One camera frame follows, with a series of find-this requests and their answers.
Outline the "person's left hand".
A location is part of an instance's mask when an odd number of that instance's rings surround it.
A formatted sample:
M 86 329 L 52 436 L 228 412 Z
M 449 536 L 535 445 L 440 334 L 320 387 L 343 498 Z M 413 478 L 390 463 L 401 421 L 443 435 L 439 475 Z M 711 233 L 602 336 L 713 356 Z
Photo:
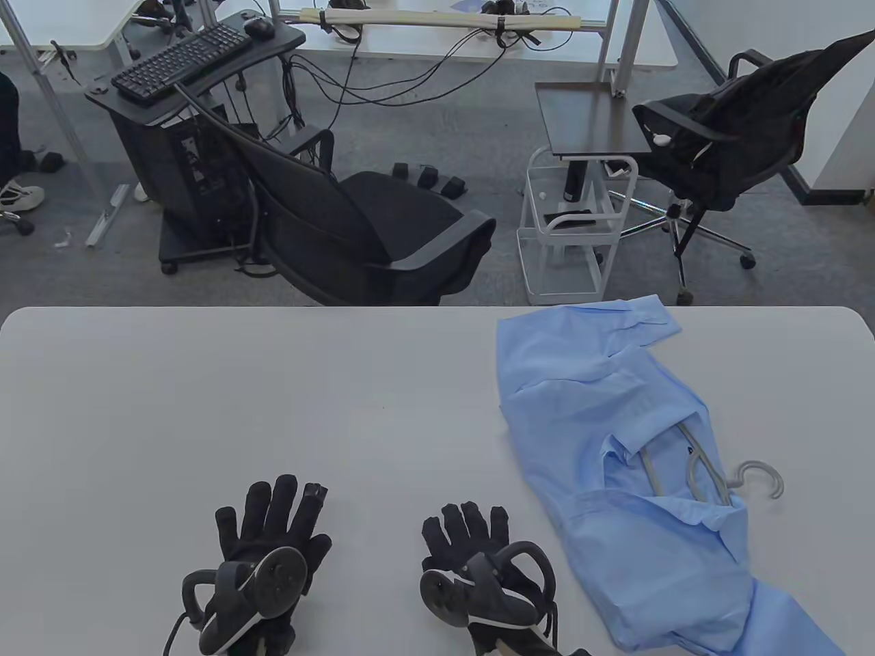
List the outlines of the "person's left hand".
M 265 481 L 251 485 L 245 500 L 243 523 L 237 523 L 234 507 L 215 513 L 219 546 L 224 560 L 260 562 L 278 547 L 293 547 L 306 560 L 308 577 L 302 591 L 305 597 L 315 572 L 332 548 L 327 534 L 315 534 L 324 506 L 326 488 L 309 483 L 297 497 L 298 481 L 284 474 L 273 485 Z M 286 655 L 296 640 L 293 604 L 284 614 L 260 621 L 228 650 L 229 655 Z

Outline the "person's right hand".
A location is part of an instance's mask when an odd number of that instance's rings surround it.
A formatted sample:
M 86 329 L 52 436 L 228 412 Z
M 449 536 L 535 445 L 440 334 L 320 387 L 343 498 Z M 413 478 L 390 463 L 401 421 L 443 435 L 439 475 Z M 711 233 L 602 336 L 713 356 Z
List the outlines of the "person's right hand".
M 510 540 L 503 507 L 484 517 L 472 501 L 446 505 L 425 519 L 422 537 L 420 596 L 468 632 L 476 654 L 558 654 L 555 571 L 537 544 Z

